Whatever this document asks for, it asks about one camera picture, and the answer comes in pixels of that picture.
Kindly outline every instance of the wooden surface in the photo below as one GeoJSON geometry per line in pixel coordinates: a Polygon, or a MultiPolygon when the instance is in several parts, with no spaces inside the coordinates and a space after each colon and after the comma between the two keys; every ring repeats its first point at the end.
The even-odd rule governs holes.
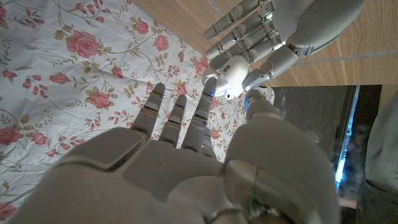
{"type": "MultiPolygon", "coordinates": [[[[230,30],[203,40],[220,17],[205,0],[133,0],[202,54],[230,30]]],[[[227,13],[240,0],[214,0],[227,13]]],[[[299,60],[267,86],[398,84],[398,1],[367,0],[359,17],[327,48],[299,60]]],[[[257,62],[251,69],[258,68],[257,62]]]]}
{"type": "Polygon", "coordinates": [[[274,108],[282,119],[303,132],[319,137],[319,146],[331,157],[336,130],[346,96],[347,86],[281,87],[275,91],[274,108]]]}

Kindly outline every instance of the white robotic hand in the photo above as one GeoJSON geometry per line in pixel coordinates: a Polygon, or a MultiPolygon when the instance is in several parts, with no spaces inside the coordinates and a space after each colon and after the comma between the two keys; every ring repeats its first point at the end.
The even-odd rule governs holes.
{"type": "Polygon", "coordinates": [[[247,123],[225,162],[215,159],[206,127],[215,89],[211,78],[176,149],[186,98],[178,97],[152,140],[165,91],[157,84],[130,129],[110,129],[72,149],[9,223],[339,223],[328,159],[258,91],[246,95],[247,123]]]}
{"type": "Polygon", "coordinates": [[[251,14],[206,53],[202,82],[216,77],[215,96],[232,99],[275,78],[300,57],[331,44],[357,18],[364,0],[243,0],[203,34],[218,35],[251,14]],[[272,53],[260,69],[248,65],[272,53]]]}

